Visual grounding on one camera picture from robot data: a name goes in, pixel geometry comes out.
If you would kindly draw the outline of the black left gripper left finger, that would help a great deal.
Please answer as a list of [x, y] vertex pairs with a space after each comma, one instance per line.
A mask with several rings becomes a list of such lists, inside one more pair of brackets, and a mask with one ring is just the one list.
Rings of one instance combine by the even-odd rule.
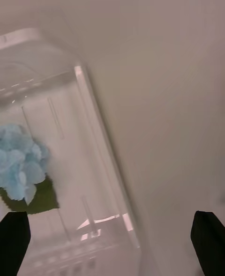
[[0, 276], [16, 276], [30, 243], [26, 212], [9, 212], [0, 222]]

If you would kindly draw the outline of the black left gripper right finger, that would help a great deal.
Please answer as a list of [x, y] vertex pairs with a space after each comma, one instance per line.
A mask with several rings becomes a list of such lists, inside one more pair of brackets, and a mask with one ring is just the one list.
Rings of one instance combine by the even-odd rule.
[[190, 238], [203, 273], [225, 274], [225, 227], [212, 212], [196, 211]]

